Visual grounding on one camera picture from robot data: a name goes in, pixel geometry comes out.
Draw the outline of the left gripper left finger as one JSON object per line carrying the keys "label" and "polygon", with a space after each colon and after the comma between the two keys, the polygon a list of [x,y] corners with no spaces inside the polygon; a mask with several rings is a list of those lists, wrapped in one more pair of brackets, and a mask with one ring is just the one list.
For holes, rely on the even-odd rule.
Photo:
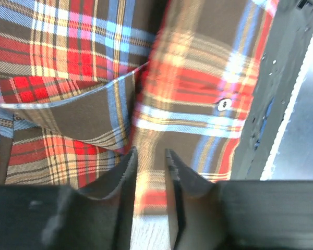
{"label": "left gripper left finger", "polygon": [[0,249],[129,249],[138,154],[80,189],[0,185]]}

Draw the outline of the plaid flannel shirt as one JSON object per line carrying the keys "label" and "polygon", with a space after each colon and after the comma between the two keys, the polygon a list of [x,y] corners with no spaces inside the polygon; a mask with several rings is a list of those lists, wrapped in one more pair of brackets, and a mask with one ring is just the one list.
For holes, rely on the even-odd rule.
{"label": "plaid flannel shirt", "polygon": [[277,7],[0,1],[0,184],[81,188],[132,146],[136,215],[166,210],[166,148],[228,180]]}

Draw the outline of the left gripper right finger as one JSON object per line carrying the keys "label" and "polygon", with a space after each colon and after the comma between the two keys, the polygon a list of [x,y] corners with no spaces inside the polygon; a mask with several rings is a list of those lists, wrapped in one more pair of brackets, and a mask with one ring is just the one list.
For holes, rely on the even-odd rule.
{"label": "left gripper right finger", "polygon": [[211,183],[165,151],[172,249],[313,249],[313,181]]}

